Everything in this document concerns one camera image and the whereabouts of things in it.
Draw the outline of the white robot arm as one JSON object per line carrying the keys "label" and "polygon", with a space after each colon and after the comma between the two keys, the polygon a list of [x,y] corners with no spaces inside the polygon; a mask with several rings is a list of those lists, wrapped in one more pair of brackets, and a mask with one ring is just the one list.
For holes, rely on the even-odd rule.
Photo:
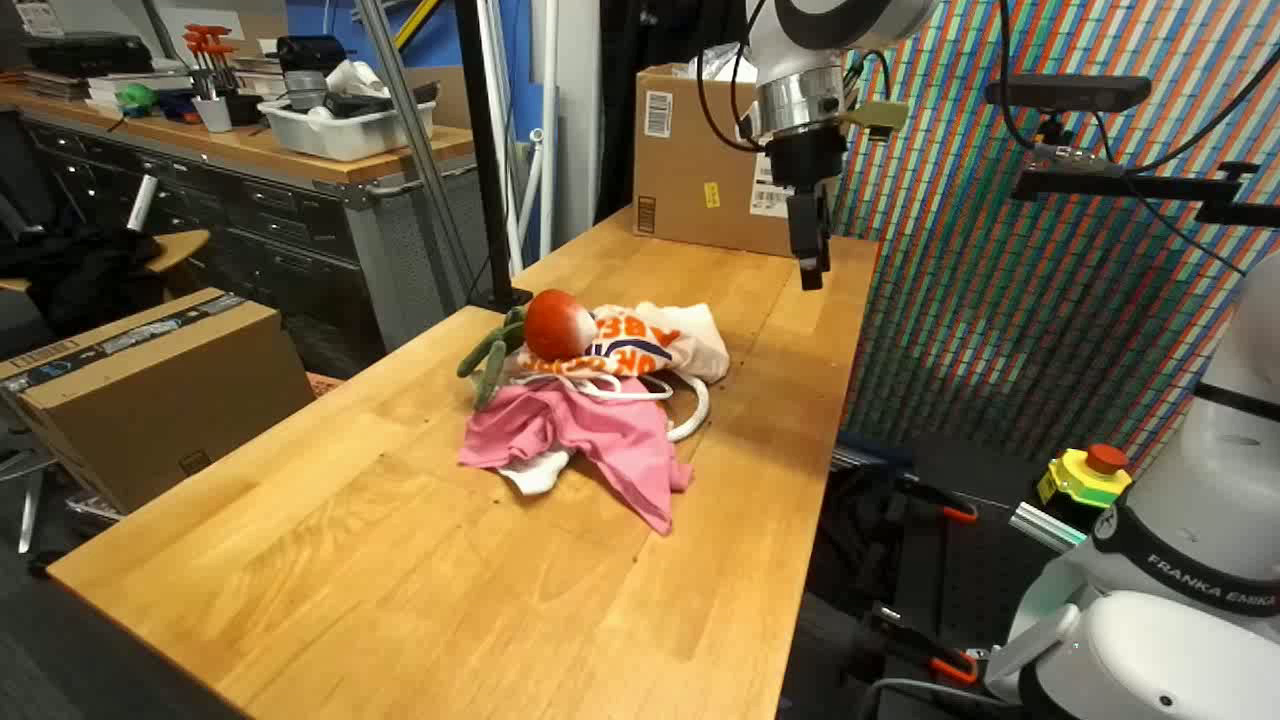
{"label": "white robot arm", "polygon": [[[940,0],[747,0],[756,147],[787,190],[793,255],[827,271],[817,190],[850,115],[844,64]],[[1280,255],[1229,259],[1176,416],[1085,543],[1023,588],[983,690],[1062,720],[1280,720]]]}

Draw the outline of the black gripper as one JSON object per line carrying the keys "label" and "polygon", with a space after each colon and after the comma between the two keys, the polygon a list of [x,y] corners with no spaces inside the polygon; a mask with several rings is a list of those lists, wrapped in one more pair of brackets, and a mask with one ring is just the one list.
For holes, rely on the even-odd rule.
{"label": "black gripper", "polygon": [[799,288],[823,288],[827,259],[818,252],[818,186],[839,171],[844,138],[830,123],[777,138],[769,144],[771,181],[787,190],[787,235],[799,255]]}

